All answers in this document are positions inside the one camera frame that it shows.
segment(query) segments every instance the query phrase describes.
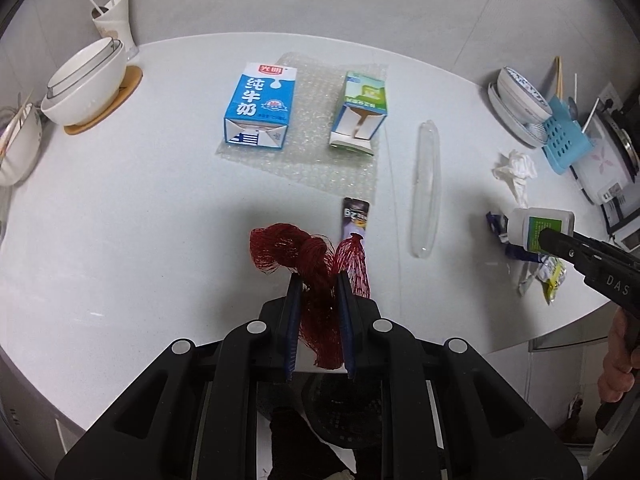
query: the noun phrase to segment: wooden coaster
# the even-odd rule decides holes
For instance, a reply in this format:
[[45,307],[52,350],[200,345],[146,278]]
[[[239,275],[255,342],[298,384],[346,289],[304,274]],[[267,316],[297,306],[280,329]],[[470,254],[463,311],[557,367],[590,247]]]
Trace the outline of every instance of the wooden coaster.
[[65,126],[65,132],[69,135],[81,134],[101,122],[103,119],[109,117],[114,110],[126,101],[131,94],[133,94],[134,90],[138,88],[140,81],[142,81],[142,69],[135,65],[127,66],[127,70],[124,73],[124,79],[122,80],[122,83],[120,83],[120,91],[113,100],[113,103],[111,103],[105,111],[95,119],[89,121],[87,124],[83,124],[82,126],[78,126],[76,124],[73,126]]

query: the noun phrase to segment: milk carton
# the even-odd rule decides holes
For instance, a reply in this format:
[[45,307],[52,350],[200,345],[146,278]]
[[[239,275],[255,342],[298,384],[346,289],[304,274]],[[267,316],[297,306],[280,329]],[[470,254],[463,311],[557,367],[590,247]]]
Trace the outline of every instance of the milk carton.
[[385,82],[347,72],[329,144],[373,155],[370,140],[386,114]]
[[295,68],[248,63],[226,109],[226,142],[282,148],[295,83]]

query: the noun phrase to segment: wall outlet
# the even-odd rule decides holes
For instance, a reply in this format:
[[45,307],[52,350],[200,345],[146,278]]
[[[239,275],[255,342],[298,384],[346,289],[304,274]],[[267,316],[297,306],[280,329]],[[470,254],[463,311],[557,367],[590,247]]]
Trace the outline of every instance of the wall outlet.
[[598,97],[603,104],[607,102],[607,99],[611,99],[613,101],[613,110],[620,110],[620,108],[622,108],[622,99],[620,99],[620,94],[618,94],[616,89],[613,88],[611,81],[609,81],[600,91]]

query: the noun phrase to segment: white countertop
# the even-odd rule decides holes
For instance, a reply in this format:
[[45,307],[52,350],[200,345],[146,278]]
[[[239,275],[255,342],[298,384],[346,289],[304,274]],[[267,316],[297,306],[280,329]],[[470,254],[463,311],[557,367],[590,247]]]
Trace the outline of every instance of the white countertop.
[[[342,198],[223,160],[222,116],[247,61],[297,51],[332,64],[388,64],[390,115],[367,227],[372,298],[416,337],[452,336],[487,353],[551,332],[606,300],[572,268],[548,306],[538,283],[515,292],[484,218],[516,207],[491,169],[512,149],[539,177],[532,206],[575,212],[604,238],[599,210],[542,150],[514,139],[484,89],[423,62],[368,46],[290,34],[213,34],[140,47],[144,77],[112,116],[78,136],[55,127],[33,174],[15,190],[0,248],[0,346],[65,415],[88,428],[179,337],[203,344],[255,319],[286,293],[266,276],[249,231],[290,222],[338,242]],[[428,260],[409,251],[418,125],[440,131],[442,209]]]

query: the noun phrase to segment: human hand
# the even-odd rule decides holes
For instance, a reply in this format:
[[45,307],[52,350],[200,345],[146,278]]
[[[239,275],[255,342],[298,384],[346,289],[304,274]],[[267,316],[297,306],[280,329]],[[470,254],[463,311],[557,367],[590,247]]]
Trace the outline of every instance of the human hand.
[[604,402],[618,402],[635,382],[633,368],[640,368],[640,348],[631,355],[625,347],[626,315],[619,307],[613,317],[607,342],[609,351],[602,361],[602,375],[598,379],[598,393]]

